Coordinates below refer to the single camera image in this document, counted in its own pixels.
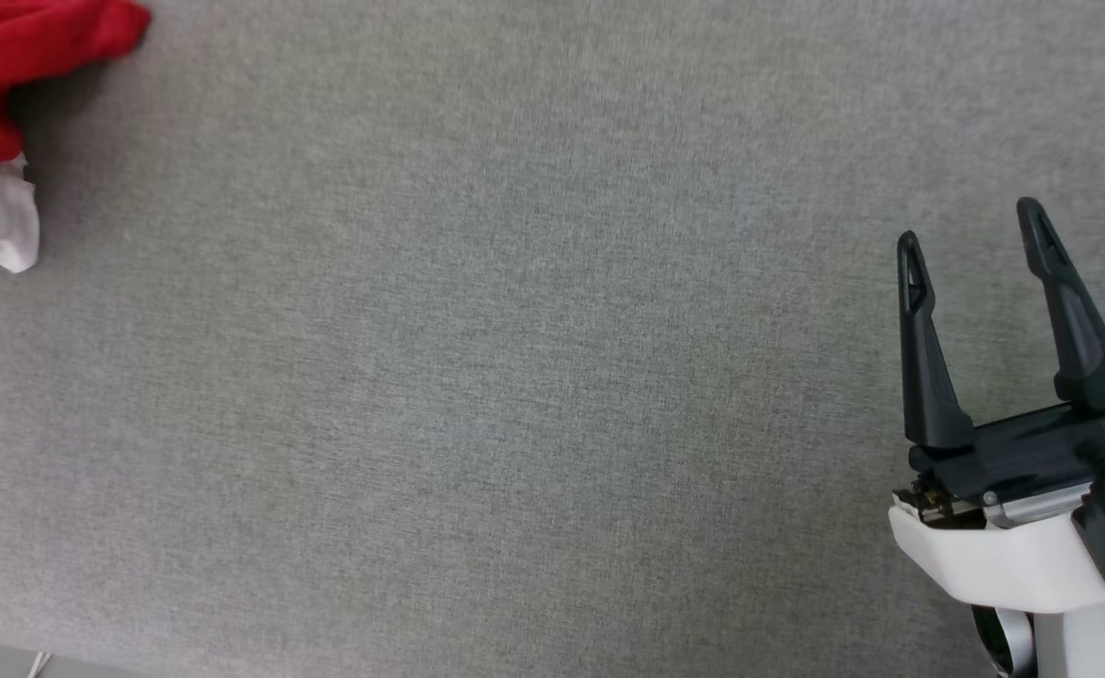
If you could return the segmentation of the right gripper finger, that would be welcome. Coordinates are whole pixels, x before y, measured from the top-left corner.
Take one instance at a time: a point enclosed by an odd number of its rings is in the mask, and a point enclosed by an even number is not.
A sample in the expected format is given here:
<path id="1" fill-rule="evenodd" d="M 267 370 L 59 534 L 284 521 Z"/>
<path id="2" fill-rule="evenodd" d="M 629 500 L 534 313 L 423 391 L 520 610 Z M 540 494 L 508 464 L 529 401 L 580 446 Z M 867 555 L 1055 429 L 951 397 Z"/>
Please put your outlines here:
<path id="1" fill-rule="evenodd" d="M 1056 346 L 1057 398 L 1074 407 L 1105 413 L 1105 322 L 1048 211 L 1031 197 L 1018 199 L 1018 227 L 1027 263 L 1043 284 L 1048 322 Z"/>
<path id="2" fill-rule="evenodd" d="M 930 271 L 914 232 L 898 237 L 897 271 L 905 438 L 926 449 L 966 449 L 974 444 L 974 421 L 958 404 L 933 322 Z"/>

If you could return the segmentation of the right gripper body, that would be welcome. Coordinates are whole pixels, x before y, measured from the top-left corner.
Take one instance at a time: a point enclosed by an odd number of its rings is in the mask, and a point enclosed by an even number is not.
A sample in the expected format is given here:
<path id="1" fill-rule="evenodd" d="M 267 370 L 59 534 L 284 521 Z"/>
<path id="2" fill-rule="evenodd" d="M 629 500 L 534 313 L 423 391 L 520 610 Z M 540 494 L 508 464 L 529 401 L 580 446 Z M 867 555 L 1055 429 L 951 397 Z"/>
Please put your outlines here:
<path id="1" fill-rule="evenodd" d="M 1105 602 L 1105 413 L 1052 405 L 909 462 L 891 529 L 949 596 L 1034 613 Z"/>

